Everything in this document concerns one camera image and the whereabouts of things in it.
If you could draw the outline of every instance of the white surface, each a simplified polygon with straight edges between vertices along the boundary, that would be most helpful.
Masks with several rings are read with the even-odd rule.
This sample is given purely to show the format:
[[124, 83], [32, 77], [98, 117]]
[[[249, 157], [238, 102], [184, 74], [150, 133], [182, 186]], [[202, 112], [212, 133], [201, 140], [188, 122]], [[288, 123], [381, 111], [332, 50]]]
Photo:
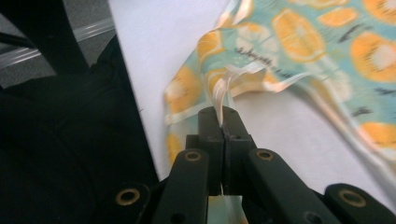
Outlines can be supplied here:
[[226, 0], [111, 0], [110, 9], [160, 178], [168, 175], [165, 86], [216, 24]]
[[294, 92], [246, 93], [235, 106], [257, 147], [278, 153], [309, 188], [324, 193], [331, 184], [347, 183], [396, 212], [339, 132]]
[[[163, 92], [226, 0], [109, 1], [136, 101], [160, 178], [169, 172]], [[393, 211], [382, 189], [331, 124], [288, 91], [238, 97], [237, 110], [259, 147], [278, 152], [312, 189], [345, 182]]]

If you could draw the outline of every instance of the screw hole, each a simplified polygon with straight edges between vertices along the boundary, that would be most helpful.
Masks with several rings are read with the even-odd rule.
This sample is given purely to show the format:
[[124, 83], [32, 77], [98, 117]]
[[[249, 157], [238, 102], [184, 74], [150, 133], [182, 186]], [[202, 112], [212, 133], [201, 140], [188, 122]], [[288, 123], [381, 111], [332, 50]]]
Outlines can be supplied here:
[[339, 196], [345, 203], [348, 203], [355, 207], [364, 207], [367, 204], [366, 200], [364, 200], [363, 197], [349, 189], [340, 190]]
[[186, 217], [182, 213], [174, 213], [171, 216], [172, 223], [183, 223], [186, 220]]
[[274, 158], [274, 155], [272, 153], [264, 150], [257, 151], [256, 156], [262, 161], [271, 161]]
[[201, 159], [201, 154], [193, 151], [193, 152], [188, 152], [185, 157], [186, 160], [188, 161], [198, 161]]
[[139, 190], [137, 189], [124, 189], [116, 196], [116, 203], [121, 206], [131, 205], [140, 198]]

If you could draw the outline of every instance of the brass screw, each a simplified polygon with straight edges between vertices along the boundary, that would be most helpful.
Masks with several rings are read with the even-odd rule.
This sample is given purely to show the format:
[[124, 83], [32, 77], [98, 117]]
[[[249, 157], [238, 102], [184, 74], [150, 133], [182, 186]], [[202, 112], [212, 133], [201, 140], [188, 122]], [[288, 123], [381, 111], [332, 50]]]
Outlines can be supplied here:
[[186, 155], [185, 155], [185, 158], [186, 158], [186, 160], [188, 160], [188, 161], [198, 161], [198, 160], [201, 159], [201, 157], [202, 157], [201, 154], [198, 153], [198, 152], [195, 152], [195, 151], [188, 152], [188, 153], [186, 153]]
[[262, 161], [271, 161], [274, 155], [271, 152], [259, 150], [256, 152], [256, 156]]
[[361, 197], [361, 195], [352, 190], [341, 189], [338, 195], [345, 203], [348, 203], [354, 207], [364, 207], [367, 205], [366, 200]]
[[140, 192], [137, 189], [123, 189], [116, 196], [116, 203], [121, 206], [131, 205], [140, 198]]

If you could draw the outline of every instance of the black metal bracket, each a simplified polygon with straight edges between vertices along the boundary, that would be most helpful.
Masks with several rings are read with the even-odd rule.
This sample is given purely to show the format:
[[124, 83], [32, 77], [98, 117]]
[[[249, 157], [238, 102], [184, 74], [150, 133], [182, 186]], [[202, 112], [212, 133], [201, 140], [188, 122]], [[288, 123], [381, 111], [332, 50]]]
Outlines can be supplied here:
[[247, 221], [262, 223], [396, 223], [388, 208], [346, 184], [320, 195], [274, 151], [256, 148], [238, 113], [223, 107], [218, 125], [213, 107], [199, 112], [199, 133], [188, 135], [172, 171], [129, 223], [206, 223], [207, 197], [242, 195]]

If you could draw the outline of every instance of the lemon print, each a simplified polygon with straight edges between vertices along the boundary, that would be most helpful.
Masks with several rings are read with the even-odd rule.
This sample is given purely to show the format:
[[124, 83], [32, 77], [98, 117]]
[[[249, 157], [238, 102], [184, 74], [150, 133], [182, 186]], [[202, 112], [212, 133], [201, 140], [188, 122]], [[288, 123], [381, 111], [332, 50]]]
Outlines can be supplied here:
[[283, 48], [295, 62], [316, 61], [324, 55], [324, 42], [319, 32], [304, 17], [284, 9], [272, 20]]
[[221, 45], [221, 32], [211, 31], [202, 36], [198, 41], [196, 49], [201, 62], [212, 54], [218, 54], [224, 51], [224, 48]]
[[173, 163], [177, 153], [181, 151], [181, 144], [174, 133], [169, 133], [166, 137], [166, 146], [169, 152], [169, 160]]
[[244, 22], [238, 27], [238, 37], [236, 38], [236, 46], [246, 50], [253, 49], [255, 45], [265, 44], [270, 37], [270, 32], [253, 22]]
[[372, 138], [373, 144], [396, 150], [396, 125], [366, 122], [361, 125], [361, 129]]
[[309, 5], [316, 9], [323, 9], [326, 7], [344, 5], [348, 2], [348, 0], [289, 0], [289, 2], [298, 5]]
[[378, 82], [396, 82], [396, 43], [365, 32], [352, 42], [350, 54], [362, 76]]
[[358, 12], [353, 7], [337, 7], [318, 17], [318, 21], [331, 27], [346, 25], [358, 18]]
[[193, 105], [203, 90], [201, 80], [187, 66], [182, 66], [166, 87], [165, 101], [172, 113], [179, 113]]
[[396, 24], [396, 1], [395, 0], [363, 0], [367, 11], [378, 20]]

